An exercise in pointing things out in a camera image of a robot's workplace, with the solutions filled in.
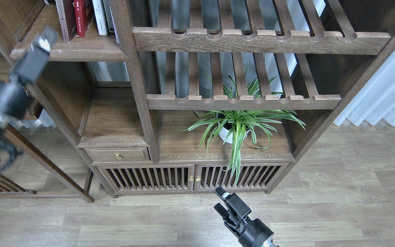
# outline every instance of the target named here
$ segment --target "drawer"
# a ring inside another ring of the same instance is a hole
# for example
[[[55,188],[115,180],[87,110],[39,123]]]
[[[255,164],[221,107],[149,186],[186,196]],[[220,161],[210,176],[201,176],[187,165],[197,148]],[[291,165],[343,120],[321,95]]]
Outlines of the drawer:
[[[85,148],[94,162],[149,161],[147,148]]]

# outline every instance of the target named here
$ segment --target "book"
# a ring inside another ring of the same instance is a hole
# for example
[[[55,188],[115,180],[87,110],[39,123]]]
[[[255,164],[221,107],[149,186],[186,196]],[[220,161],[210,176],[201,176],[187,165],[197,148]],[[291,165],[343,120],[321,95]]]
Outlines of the book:
[[[109,0],[103,0],[103,4],[105,5],[106,21],[108,22],[109,33],[111,33],[111,35],[114,35],[115,29],[112,22],[112,13],[111,7],[109,6]]]
[[[63,41],[67,43],[71,42],[77,33],[73,2],[74,0],[56,0]]]
[[[77,36],[84,38],[92,17],[94,16],[92,0],[74,0],[74,9]]]
[[[97,22],[98,34],[107,35],[108,27],[106,24],[105,7],[103,5],[103,0],[92,0],[94,5],[94,16]]]

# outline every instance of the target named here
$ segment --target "brass knob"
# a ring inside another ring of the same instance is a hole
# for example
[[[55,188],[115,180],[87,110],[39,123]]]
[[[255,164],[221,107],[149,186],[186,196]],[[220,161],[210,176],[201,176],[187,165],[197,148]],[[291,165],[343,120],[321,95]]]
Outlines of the brass knob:
[[[121,161],[123,157],[121,157],[120,153],[116,153],[116,158],[118,161]]]

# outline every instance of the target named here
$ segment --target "red book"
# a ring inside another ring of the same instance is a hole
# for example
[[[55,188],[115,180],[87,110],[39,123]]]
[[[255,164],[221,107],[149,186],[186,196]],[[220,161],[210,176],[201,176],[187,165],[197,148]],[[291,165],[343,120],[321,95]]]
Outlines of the red book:
[[[92,0],[74,0],[75,9],[75,26],[77,28],[77,36],[85,37],[88,26],[94,16],[94,8]]]

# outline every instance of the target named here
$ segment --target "cabinet door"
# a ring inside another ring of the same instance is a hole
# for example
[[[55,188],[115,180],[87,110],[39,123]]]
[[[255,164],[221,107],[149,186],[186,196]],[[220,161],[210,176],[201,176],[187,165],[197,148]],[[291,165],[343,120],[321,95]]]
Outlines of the cabinet door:
[[[266,190],[281,175],[289,163],[242,164],[240,177],[226,171],[226,164],[196,165],[194,190],[209,191],[218,186],[234,190]]]
[[[99,166],[116,195],[193,190],[195,165]]]

